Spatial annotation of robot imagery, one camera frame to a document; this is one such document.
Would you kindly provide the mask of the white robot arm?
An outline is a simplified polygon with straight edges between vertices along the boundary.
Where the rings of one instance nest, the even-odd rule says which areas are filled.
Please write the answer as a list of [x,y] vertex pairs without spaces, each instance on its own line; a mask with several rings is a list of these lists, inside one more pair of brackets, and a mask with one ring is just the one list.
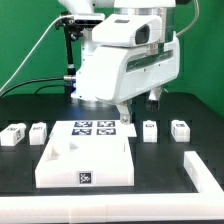
[[129,101],[148,92],[157,101],[162,86],[179,73],[174,31],[176,0],[58,0],[81,37],[75,102],[114,105],[131,122]]

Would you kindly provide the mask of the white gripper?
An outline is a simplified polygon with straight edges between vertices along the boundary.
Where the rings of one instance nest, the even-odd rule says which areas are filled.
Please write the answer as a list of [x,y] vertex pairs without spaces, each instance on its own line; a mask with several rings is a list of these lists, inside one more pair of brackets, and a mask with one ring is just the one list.
[[99,46],[76,76],[76,94],[81,99],[117,104],[120,122],[129,125],[131,108],[126,100],[152,89],[146,108],[156,112],[163,92],[161,85],[177,77],[179,61],[176,37],[165,43],[157,54],[152,54],[150,45],[136,48]]

